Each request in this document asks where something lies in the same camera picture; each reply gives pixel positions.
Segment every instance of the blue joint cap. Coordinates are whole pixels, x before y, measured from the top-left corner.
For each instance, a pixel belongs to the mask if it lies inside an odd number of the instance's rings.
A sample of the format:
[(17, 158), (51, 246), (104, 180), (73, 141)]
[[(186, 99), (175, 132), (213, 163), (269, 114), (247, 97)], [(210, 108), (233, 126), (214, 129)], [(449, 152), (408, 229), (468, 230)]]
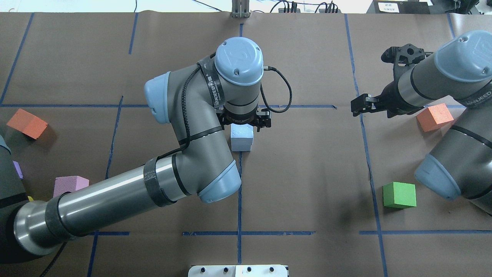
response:
[(263, 54), (251, 39), (232, 37), (217, 48), (215, 67), (228, 82), (251, 86), (263, 77)]
[(492, 34), (464, 33), (434, 53), (434, 64), (446, 77), (464, 83), (492, 78)]
[(147, 104), (151, 109), (152, 115), (160, 124), (169, 123), (169, 115), (167, 113), (167, 82), (169, 73), (157, 76), (145, 83), (144, 91)]
[(10, 148), (8, 148), (7, 143), (5, 143), (5, 140), (1, 135), (0, 135), (0, 146), (7, 149), (10, 155), (12, 155), (12, 151), (10, 150)]
[(415, 171), (417, 181), (446, 200), (454, 200), (461, 195), (460, 187), (434, 156), (427, 154)]
[(239, 177), (236, 161), (232, 161), (215, 180), (198, 193), (198, 196), (202, 202), (212, 203), (235, 193), (240, 186), (241, 177)]

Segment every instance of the white floor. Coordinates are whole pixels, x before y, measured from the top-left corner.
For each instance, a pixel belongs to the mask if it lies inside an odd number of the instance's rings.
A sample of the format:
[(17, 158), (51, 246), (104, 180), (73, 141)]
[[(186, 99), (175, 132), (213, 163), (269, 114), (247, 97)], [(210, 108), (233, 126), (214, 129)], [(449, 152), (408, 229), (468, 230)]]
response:
[[(492, 7), (481, 0), (479, 11), (492, 14)], [(160, 12), (214, 12), (193, 0), (137, 0), (137, 11)], [(231, 11), (231, 0), (201, 0), (220, 10)], [(251, 10), (269, 12), (277, 0), (250, 0)], [(299, 0), (304, 3), (318, 3), (316, 0)], [(336, 0), (343, 13), (366, 13), (372, 0)], [(301, 12), (314, 12), (315, 5), (298, 5)], [(0, 12), (133, 12), (135, 0), (0, 0)]]

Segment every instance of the purple cube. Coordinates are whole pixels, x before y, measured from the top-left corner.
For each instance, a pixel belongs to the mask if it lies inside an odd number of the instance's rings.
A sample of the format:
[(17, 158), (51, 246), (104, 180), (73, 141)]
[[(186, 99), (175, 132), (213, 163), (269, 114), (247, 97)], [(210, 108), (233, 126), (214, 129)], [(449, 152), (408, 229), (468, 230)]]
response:
[(19, 175), (19, 178), (21, 180), (24, 179), (24, 175), (22, 175), (21, 166), (19, 166), (19, 163), (14, 161), (14, 166), (15, 166), (15, 170), (17, 171), (17, 174)]
[(80, 176), (57, 177), (55, 179), (55, 189), (53, 197), (63, 194), (67, 191), (74, 192), (89, 186), (89, 180)]

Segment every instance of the cube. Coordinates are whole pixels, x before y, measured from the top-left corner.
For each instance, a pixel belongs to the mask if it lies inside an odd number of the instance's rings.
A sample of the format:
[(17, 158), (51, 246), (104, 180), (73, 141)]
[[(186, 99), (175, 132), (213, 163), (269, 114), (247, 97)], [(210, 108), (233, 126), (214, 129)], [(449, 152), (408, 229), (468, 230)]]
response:
[(385, 207), (390, 208), (416, 207), (415, 185), (392, 182), (383, 186), (383, 202)]
[(17, 175), (19, 176), (19, 178), (21, 180), (24, 179), (24, 175), (22, 175), (22, 171), (21, 171), (21, 166), (19, 166), (18, 162), (16, 162), (16, 161), (13, 161), (13, 162), (14, 162), (15, 170), (17, 171)]
[(89, 180), (80, 176), (56, 177), (53, 197), (63, 194), (67, 191), (74, 192), (89, 186)]
[(454, 120), (446, 104), (442, 103), (425, 108), (417, 115), (417, 120), (424, 132), (437, 130)]
[(46, 129), (48, 123), (23, 109), (18, 109), (7, 122), (7, 125), (33, 139), (37, 139)]
[(231, 124), (231, 150), (233, 152), (251, 151), (253, 145), (253, 126)]

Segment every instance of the white label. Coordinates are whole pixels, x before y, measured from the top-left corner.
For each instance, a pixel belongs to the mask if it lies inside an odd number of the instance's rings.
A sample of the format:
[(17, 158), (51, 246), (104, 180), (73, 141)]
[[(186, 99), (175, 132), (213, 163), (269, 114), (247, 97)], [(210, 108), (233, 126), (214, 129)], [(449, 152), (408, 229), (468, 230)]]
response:
[(397, 3), (378, 3), (379, 10), (383, 12), (400, 12)]

